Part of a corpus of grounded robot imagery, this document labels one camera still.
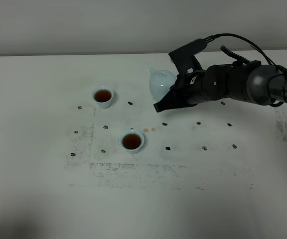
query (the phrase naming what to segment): teapot spout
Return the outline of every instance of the teapot spout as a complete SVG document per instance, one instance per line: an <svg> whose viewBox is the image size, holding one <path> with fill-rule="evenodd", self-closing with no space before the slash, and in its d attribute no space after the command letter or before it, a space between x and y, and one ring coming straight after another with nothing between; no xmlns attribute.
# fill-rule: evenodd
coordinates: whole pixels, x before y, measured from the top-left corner
<svg viewBox="0 0 287 239"><path fill-rule="evenodd" d="M149 69L150 69L150 76L154 73L154 68L152 67L151 64L149 64Z"/></svg>

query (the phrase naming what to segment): dark red liquid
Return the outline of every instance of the dark red liquid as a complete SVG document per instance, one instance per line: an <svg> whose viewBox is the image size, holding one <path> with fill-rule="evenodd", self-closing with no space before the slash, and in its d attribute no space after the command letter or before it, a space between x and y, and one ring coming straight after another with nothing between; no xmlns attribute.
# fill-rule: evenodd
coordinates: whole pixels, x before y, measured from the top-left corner
<svg viewBox="0 0 287 239"><path fill-rule="evenodd" d="M110 100L111 97L112 97L112 93L110 93L110 91L108 90L97 91L94 96L95 100L98 102L106 102Z"/></svg>
<svg viewBox="0 0 287 239"><path fill-rule="evenodd" d="M138 148L141 143L142 143L142 139L140 138L139 135L137 135L135 133L127 134L123 138L123 146L127 149Z"/></svg>

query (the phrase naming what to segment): white table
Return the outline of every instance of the white table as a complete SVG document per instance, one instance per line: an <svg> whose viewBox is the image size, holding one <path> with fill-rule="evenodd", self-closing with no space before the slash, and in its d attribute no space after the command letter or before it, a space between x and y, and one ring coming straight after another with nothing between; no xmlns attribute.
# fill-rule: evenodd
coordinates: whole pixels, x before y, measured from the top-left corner
<svg viewBox="0 0 287 239"><path fill-rule="evenodd" d="M266 53L287 67L287 50ZM287 106L156 113L148 64L177 74L167 54L0 57L0 213L38 215L43 238L287 238ZM108 109L91 100L100 85ZM135 155L118 142L131 127L149 130Z"/></svg>

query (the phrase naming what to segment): white wall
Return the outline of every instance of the white wall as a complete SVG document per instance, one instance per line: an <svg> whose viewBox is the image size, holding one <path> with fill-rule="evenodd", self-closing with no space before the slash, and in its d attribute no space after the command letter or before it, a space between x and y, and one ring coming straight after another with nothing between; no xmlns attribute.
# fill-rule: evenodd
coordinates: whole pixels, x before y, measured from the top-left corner
<svg viewBox="0 0 287 239"><path fill-rule="evenodd" d="M219 32L287 48L287 1L0 0L0 54L168 52Z"/></svg>

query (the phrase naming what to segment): white porcelain cup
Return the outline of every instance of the white porcelain cup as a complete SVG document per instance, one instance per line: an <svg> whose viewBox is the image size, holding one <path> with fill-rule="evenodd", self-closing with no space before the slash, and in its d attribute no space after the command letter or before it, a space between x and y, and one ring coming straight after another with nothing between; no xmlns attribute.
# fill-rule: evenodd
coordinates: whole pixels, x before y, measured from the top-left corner
<svg viewBox="0 0 287 239"><path fill-rule="evenodd" d="M138 136L140 137L140 139L142 140L142 142L141 142L141 144L139 145L138 148L128 149L128 148L124 147L124 145L123 145L123 139L124 139L124 137L125 137L126 135L128 135L128 134L136 134L136 135L138 135ZM125 151L127 151L128 153L137 153L137 152L140 150L140 148L143 146L143 144L144 144L144 135L143 135L140 131L138 131L138 130L129 129L129 130L125 131L125 132L120 136L120 138L119 138L119 143L120 143L121 146L125 149Z"/></svg>
<svg viewBox="0 0 287 239"><path fill-rule="evenodd" d="M100 91L100 90L107 90L110 92L110 94L112 94L112 96L110 97L110 99L106 102L98 102L97 100L95 100L95 94ZM92 92L92 98L93 100L98 104L99 107L101 108L108 108L111 104L112 104L112 99L114 97L114 91L111 87L109 86L101 86L101 87L98 87L96 89L93 90Z"/></svg>

